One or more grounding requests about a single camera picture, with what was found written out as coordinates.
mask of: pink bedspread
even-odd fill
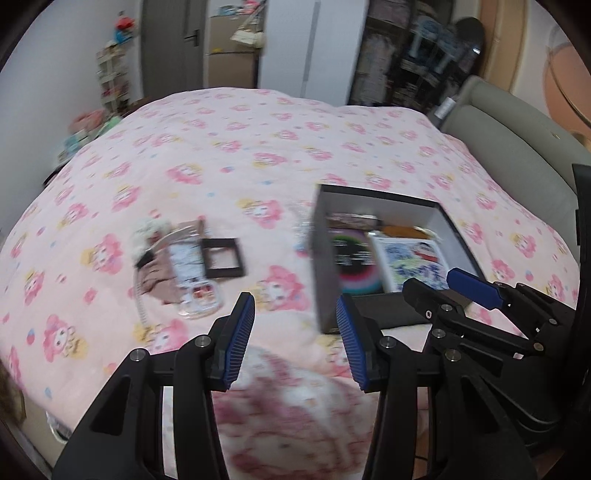
[[[249,290],[258,300],[252,346],[348,377],[339,338],[318,334],[310,259],[297,250],[295,207],[311,207],[318,183],[439,201],[490,280],[576,302],[579,270],[558,234],[424,115],[201,90],[126,118],[23,214],[0,254],[3,361],[33,400],[73,427],[127,352],[178,348]],[[223,309],[199,320],[175,321],[173,306],[145,299],[146,330],[130,290],[132,230],[147,216],[203,215],[214,236],[240,239],[248,276],[223,283]],[[500,314],[471,314],[513,328]],[[424,330],[406,337],[416,348],[423,339]]]

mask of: floral pattern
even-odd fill
[[[82,149],[8,234],[0,355],[11,375],[74,427],[129,351],[178,348],[250,290],[256,335],[239,380],[214,398],[231,477],[359,478],[375,397],[351,380],[338,339],[319,339],[308,239],[299,235],[319,183],[439,202],[489,281],[577,302],[578,266],[560,235],[424,115],[270,90],[182,92]],[[238,238],[246,277],[223,283],[224,305],[210,317],[183,320],[146,301],[148,323],[138,327],[132,232],[143,218],[202,216],[212,236]],[[514,332],[496,311],[467,314]],[[408,338],[422,347],[422,336]]]

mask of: gray headboard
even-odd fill
[[[591,153],[569,132],[510,93],[472,76],[441,131],[462,140],[517,202],[552,226],[579,259],[573,163]]]

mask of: black box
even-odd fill
[[[338,332],[335,307],[341,295],[335,250],[326,219],[331,213],[375,215],[385,225],[419,226],[432,230],[442,240],[438,246],[449,268],[458,267],[485,280],[464,239],[437,202],[376,190],[320,185],[312,218],[311,250],[316,310],[323,333]],[[470,303],[453,290],[443,290],[443,293],[462,306]],[[356,296],[354,300],[361,314],[375,319],[382,329],[429,323],[404,301],[400,292]]]

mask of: white cabinet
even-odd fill
[[[366,0],[268,0],[259,86],[346,105]]]

